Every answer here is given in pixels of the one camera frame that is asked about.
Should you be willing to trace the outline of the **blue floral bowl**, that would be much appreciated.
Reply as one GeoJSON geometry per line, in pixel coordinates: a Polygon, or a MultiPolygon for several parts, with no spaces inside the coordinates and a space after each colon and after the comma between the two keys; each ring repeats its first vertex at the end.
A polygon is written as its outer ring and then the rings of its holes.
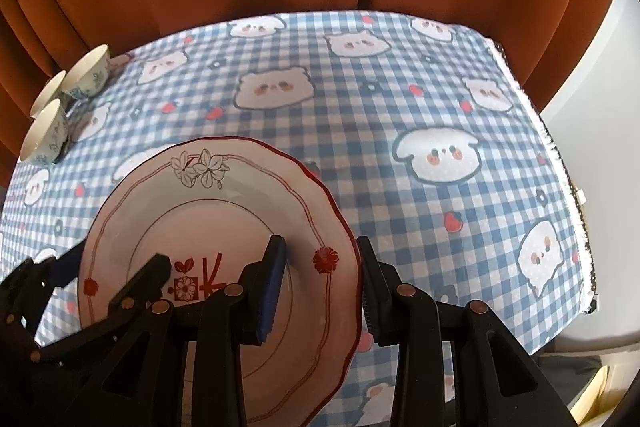
{"type": "Polygon", "coordinates": [[[68,121],[62,102],[55,98],[38,114],[21,147],[20,161],[49,165],[61,155],[68,139],[68,121]]]}

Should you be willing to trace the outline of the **blue checkered cartoon tablecloth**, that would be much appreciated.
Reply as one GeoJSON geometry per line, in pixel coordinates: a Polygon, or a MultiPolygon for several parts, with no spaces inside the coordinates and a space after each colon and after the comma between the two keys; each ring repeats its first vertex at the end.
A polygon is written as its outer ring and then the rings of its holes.
{"type": "MultiPolygon", "coordinates": [[[[54,165],[20,162],[1,217],[1,270],[85,242],[120,180],[169,147],[265,143],[330,192],[352,236],[435,300],[482,300],[528,352],[585,311],[592,257],[562,160],[495,43],[393,13],[309,12],[177,32],[112,62],[68,115],[54,165]]],[[[84,327],[78,277],[38,327],[84,327]]],[[[361,322],[343,384],[305,426],[390,418],[398,351],[361,322]]]]}

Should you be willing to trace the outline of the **red-rimmed small plate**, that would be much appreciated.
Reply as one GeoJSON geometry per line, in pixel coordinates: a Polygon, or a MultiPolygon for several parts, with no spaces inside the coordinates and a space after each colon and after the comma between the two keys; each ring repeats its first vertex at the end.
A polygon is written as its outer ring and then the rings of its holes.
{"type": "Polygon", "coordinates": [[[171,273],[162,295],[188,310],[239,280],[283,237],[286,265],[266,341],[242,351],[247,421],[305,426],[341,387],[360,334],[360,259],[326,187],[299,161],[246,138],[169,147],[124,176],[93,220],[77,283],[79,321],[152,256],[171,273]]]}

